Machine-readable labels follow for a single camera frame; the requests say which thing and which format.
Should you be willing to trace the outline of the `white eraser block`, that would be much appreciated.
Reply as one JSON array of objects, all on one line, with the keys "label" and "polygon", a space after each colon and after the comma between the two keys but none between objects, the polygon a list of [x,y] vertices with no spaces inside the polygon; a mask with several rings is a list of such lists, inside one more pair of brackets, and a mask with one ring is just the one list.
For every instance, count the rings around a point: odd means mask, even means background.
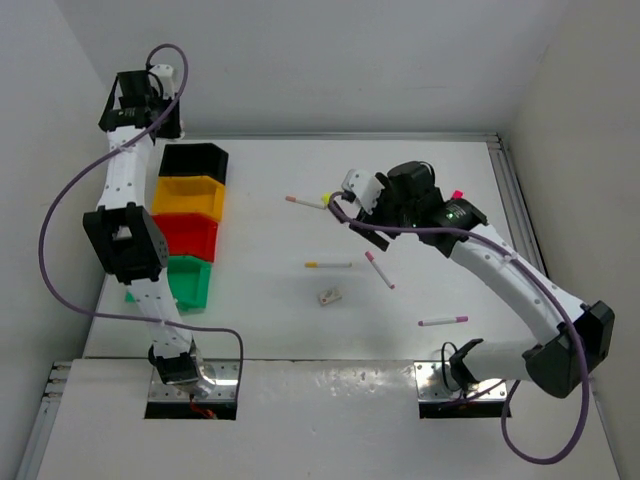
[{"label": "white eraser block", "polygon": [[332,287],[321,291],[318,295],[318,302],[321,306],[327,306],[341,300],[343,297],[342,292],[337,287]]}]

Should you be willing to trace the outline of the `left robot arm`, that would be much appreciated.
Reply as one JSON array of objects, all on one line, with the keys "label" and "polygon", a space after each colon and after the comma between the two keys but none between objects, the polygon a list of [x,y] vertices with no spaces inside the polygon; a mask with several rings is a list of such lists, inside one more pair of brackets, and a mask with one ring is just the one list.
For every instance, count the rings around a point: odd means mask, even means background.
[{"label": "left robot arm", "polygon": [[201,379],[191,332],[183,329],[168,282],[168,243],[146,208],[147,167],[157,138],[176,139],[179,115],[171,113],[157,132],[148,127],[177,92],[173,67],[160,64],[119,72],[99,127],[111,158],[95,211],[84,230],[106,273],[126,286],[149,321],[149,361],[166,385],[188,391]]}]

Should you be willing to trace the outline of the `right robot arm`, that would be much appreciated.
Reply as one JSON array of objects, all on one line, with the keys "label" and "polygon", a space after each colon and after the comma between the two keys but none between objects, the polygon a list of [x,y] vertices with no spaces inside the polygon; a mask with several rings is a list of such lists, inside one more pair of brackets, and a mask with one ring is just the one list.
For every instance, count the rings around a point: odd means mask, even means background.
[{"label": "right robot arm", "polygon": [[535,343],[468,341],[450,359],[454,383],[466,389],[490,378],[525,380],[555,398],[567,397],[607,357],[613,309],[587,304],[557,287],[518,256],[464,198],[443,198],[435,171],[410,161],[386,174],[350,170],[343,199],[360,210],[350,229],[381,250],[404,232],[479,278],[531,331]]}]

